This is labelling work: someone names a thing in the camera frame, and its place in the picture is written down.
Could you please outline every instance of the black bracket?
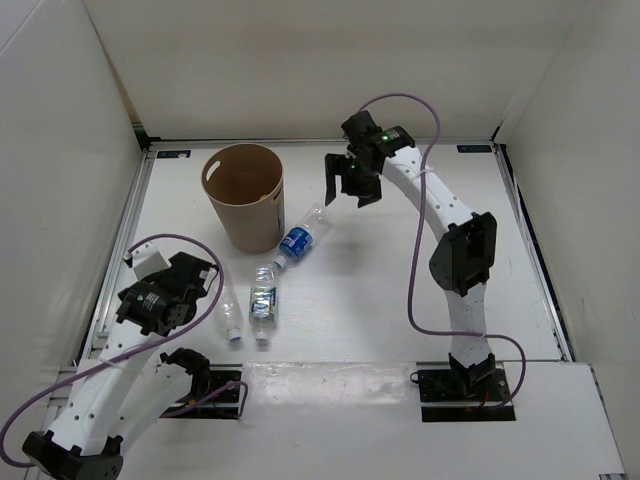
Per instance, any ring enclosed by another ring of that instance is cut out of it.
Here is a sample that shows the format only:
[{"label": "black bracket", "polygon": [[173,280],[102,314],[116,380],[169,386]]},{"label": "black bracket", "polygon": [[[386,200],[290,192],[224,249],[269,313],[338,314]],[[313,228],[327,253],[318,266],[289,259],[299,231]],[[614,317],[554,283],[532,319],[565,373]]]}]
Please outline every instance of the black bracket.
[{"label": "black bracket", "polygon": [[462,225],[449,225],[429,261],[436,283],[461,297],[479,283],[486,283],[495,260],[496,231],[496,219],[488,212],[474,213]]},{"label": "black bracket", "polygon": [[31,432],[22,445],[22,451],[47,475],[56,480],[115,480],[120,475],[122,438],[109,437],[100,455],[83,457],[80,448],[66,450],[53,437],[51,431]]},{"label": "black bracket", "polygon": [[186,325],[196,314],[196,300],[207,295],[204,283],[214,265],[184,252],[169,259],[171,266],[152,273],[125,288],[118,297],[116,321],[140,325],[142,335],[151,332],[166,337]]}]

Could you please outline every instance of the white wall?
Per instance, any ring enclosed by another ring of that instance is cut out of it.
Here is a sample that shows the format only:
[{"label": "white wall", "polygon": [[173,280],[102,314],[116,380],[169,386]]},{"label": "white wall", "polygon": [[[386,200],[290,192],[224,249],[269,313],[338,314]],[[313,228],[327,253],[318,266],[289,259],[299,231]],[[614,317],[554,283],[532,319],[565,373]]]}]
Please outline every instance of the white wall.
[{"label": "white wall", "polygon": [[140,158],[81,1],[27,3],[0,2],[0,422],[77,353]]},{"label": "white wall", "polygon": [[640,2],[595,2],[508,143],[579,360],[640,477]]},{"label": "white wall", "polygon": [[[150,135],[336,138],[361,103],[400,90],[434,102],[444,136],[489,139],[587,0],[85,3]],[[409,101],[375,112],[433,131]]]}]

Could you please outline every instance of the water bottle cap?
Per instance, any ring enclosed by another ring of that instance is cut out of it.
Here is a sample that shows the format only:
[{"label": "water bottle cap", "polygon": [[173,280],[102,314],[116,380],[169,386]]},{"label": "water bottle cap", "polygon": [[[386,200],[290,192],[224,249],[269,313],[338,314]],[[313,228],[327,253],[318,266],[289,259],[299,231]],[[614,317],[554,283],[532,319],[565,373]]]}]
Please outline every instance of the water bottle cap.
[{"label": "water bottle cap", "polygon": [[227,338],[231,343],[239,342],[242,338],[242,332],[239,328],[232,328],[227,332]]}]

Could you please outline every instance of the bottle label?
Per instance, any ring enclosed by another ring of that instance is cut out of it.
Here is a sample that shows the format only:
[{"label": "bottle label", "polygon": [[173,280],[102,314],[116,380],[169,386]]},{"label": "bottle label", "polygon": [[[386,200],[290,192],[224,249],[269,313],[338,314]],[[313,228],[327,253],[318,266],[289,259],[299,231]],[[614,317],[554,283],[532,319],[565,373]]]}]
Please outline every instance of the bottle label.
[{"label": "bottle label", "polygon": [[256,318],[273,319],[275,307],[275,287],[253,287],[251,289],[251,315]]},{"label": "bottle label", "polygon": [[289,257],[302,257],[313,243],[313,237],[303,228],[294,227],[280,242],[280,250]]}]

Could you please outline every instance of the black mounting plate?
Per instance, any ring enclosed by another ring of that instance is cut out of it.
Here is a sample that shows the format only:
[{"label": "black mounting plate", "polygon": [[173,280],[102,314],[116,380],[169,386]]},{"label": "black mounting plate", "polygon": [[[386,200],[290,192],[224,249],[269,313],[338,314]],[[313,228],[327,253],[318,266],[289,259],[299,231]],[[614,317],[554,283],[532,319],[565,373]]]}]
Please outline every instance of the black mounting plate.
[{"label": "black mounting plate", "polygon": [[417,379],[423,422],[514,421],[512,405],[492,408],[510,396],[505,372],[497,368],[482,382],[463,393],[450,369],[418,370]]}]

